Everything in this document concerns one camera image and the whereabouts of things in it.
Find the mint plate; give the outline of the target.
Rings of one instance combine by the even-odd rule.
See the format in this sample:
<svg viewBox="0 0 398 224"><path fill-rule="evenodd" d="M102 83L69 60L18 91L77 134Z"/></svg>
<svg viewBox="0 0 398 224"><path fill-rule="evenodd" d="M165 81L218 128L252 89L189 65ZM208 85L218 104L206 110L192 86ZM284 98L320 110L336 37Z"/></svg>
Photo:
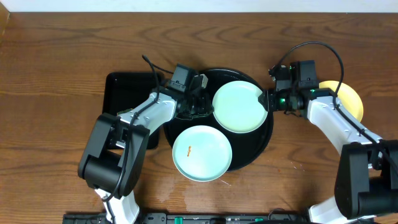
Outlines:
<svg viewBox="0 0 398 224"><path fill-rule="evenodd" d="M221 177L233 158L228 138L210 126L193 126L178 135L172 146L177 170L190 180L209 182Z"/></svg>
<svg viewBox="0 0 398 224"><path fill-rule="evenodd" d="M220 87L212 101L217 122L233 133L249 133L259 128L268 112L258 98L262 91L245 81L233 81Z"/></svg>

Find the yellow plate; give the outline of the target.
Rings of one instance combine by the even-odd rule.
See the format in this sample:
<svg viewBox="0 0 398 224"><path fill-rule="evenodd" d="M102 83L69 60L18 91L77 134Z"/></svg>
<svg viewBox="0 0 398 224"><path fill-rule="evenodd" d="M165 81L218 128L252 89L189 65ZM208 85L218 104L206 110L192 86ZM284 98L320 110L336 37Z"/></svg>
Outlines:
<svg viewBox="0 0 398 224"><path fill-rule="evenodd" d="M335 91L339 82L328 80L319 83L319 88L330 88ZM338 91L338 98L348 112L361 122L364 114L363 102L357 92L347 84L342 83Z"/></svg>

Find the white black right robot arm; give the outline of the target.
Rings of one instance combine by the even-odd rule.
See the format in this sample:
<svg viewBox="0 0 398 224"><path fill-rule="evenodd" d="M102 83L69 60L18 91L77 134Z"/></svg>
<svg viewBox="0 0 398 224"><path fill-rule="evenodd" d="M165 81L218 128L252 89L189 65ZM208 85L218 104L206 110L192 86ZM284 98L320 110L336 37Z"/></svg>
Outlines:
<svg viewBox="0 0 398 224"><path fill-rule="evenodd" d="M265 110L299 111L332 143L340 155L334 195L308 209L313 223L354 223L397 213L397 141L384 140L363 126L319 82L312 61L275 65L269 70L275 88L258 100Z"/></svg>

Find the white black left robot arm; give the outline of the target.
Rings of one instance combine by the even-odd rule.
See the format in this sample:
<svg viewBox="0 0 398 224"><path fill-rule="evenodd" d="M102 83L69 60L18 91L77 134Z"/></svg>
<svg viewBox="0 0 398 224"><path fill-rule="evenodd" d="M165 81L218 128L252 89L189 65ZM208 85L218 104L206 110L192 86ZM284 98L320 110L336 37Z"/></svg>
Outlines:
<svg viewBox="0 0 398 224"><path fill-rule="evenodd" d="M133 189L141 174L150 135L174 118L213 112L206 75L174 75L139 106L117 116L98 116L78 165L78 176L101 197L110 223L134 223L139 214Z"/></svg>

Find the round black tray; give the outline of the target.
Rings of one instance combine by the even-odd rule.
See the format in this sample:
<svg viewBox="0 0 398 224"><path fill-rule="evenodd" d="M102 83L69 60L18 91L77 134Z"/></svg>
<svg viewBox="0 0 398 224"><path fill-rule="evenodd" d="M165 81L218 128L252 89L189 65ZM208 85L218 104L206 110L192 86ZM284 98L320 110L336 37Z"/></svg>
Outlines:
<svg viewBox="0 0 398 224"><path fill-rule="evenodd" d="M255 79L243 72L229 68L210 68L201 70L201 74L206 75L208 84L206 90L210 98L214 97L216 91L224 84L232 81L245 81L260 87ZM228 168L229 171L241 169L252 163L267 147L274 126L274 117L268 116L265 122L256 130L250 133L238 134L228 131L221 127L211 114L207 117L195 118L193 120L173 119L163 125L165 137L170 146L173 146L178 135L187 128L197 125L211 126L221 131L229 140L232 148L232 161Z"/></svg>

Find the rectangular black tray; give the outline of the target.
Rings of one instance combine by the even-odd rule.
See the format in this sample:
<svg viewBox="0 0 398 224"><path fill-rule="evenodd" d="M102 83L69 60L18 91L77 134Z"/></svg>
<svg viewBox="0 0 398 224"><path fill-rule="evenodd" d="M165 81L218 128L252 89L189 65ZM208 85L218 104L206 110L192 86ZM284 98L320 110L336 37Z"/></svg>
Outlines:
<svg viewBox="0 0 398 224"><path fill-rule="evenodd" d="M102 113L117 115L148 99L156 87L152 72L113 72L107 75Z"/></svg>

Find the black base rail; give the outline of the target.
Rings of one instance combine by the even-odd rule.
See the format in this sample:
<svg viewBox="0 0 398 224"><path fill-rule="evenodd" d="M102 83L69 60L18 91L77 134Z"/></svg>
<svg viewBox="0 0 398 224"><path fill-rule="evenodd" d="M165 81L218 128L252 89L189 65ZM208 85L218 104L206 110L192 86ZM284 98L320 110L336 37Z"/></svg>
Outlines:
<svg viewBox="0 0 398 224"><path fill-rule="evenodd" d="M63 224L110 223L105 213L65 214ZM274 213L271 215L167 215L146 213L139 215L134 224L248 224L248 223L310 223L301 215Z"/></svg>

